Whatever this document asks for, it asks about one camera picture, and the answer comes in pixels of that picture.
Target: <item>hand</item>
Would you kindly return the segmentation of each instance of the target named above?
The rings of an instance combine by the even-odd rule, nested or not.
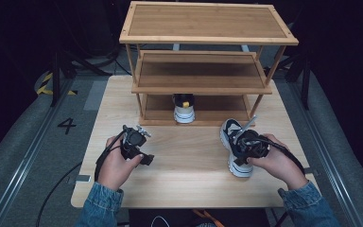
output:
[[[288,149],[288,147],[281,141],[276,139],[272,134],[263,134],[269,140],[280,144]],[[247,162],[254,166],[260,166],[265,169],[273,177],[284,181],[287,184],[288,189],[294,190],[303,187],[308,183],[308,180],[302,174],[300,169],[287,158],[277,148],[270,146],[269,154],[260,159],[248,158]]]
[[[114,137],[107,140],[106,147],[111,144]],[[119,138],[111,148],[112,150],[108,157],[105,159],[104,164],[99,171],[99,177],[97,182],[110,188],[113,191],[119,189],[119,187],[128,179],[131,172],[140,164],[143,159],[143,155],[137,155],[133,159],[126,161],[120,151],[120,143],[122,137]]]

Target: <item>white sneaker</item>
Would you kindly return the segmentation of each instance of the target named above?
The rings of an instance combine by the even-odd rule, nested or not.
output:
[[[234,119],[227,119],[220,128],[220,140],[223,146],[230,152],[229,155],[229,170],[236,177],[250,177],[252,175],[253,166],[251,164],[243,164],[239,166],[234,162],[237,159],[233,154],[237,152],[238,147],[234,137],[242,131],[241,125]]]
[[[192,94],[173,95],[175,103],[174,118],[179,123],[191,123],[196,118],[194,114],[194,96]]]

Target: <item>dark background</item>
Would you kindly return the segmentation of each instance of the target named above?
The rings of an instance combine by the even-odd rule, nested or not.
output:
[[[308,55],[363,165],[363,1],[200,2],[273,4],[287,24],[296,22],[300,44],[286,54]],[[0,142],[37,97],[34,84],[57,48],[83,59],[113,55],[127,8],[114,0],[0,1]]]

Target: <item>shelf leg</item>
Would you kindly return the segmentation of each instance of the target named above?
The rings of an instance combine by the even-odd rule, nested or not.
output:
[[[259,95],[257,99],[255,100],[254,105],[252,106],[251,112],[250,112],[250,119],[252,119],[255,116],[256,109],[258,108],[259,103],[261,102],[261,99],[264,95]]]
[[[270,80],[273,77],[273,74],[276,71],[276,68],[278,67],[279,61],[281,60],[281,57],[283,56],[283,53],[285,52],[285,45],[281,45],[279,47],[278,52],[276,53],[275,60],[273,61],[272,67],[269,70],[269,73],[267,74],[267,80],[265,81],[266,85],[269,85]]]
[[[129,65],[130,65],[130,71],[131,71],[131,75],[132,75],[132,81],[135,83],[137,82],[137,79],[135,78],[135,72],[134,72],[134,64],[132,63],[132,58],[131,58],[131,49],[130,49],[130,45],[126,44],[126,50],[128,51],[128,58],[129,58]]]
[[[255,56],[255,60],[259,61],[259,58],[261,57],[262,51],[264,50],[264,46],[260,45],[259,49],[257,50],[256,56]]]
[[[306,110],[308,108],[308,89],[309,89],[309,77],[311,74],[310,71],[310,62],[308,59],[305,60],[305,66],[302,72],[302,104]]]
[[[140,94],[136,94],[136,96],[137,96],[137,102],[138,102],[138,109],[140,110],[140,116],[143,117],[143,108],[141,106]]]
[[[251,119],[251,105],[249,102],[249,95],[243,95],[244,105],[246,106],[246,113],[249,117],[249,120]]]
[[[138,59],[141,59],[141,46],[137,44]]]

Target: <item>shoe rack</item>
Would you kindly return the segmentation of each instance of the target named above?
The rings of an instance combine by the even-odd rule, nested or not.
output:
[[[141,125],[179,125],[173,94],[194,94],[196,120],[220,126],[227,118],[250,120],[287,45],[297,45],[272,5],[131,2],[121,31],[133,77]],[[136,44],[138,57],[131,56]],[[249,44],[256,52],[142,50],[140,44]],[[268,74],[261,65],[266,45],[279,46]],[[257,96],[249,103],[248,96]]]

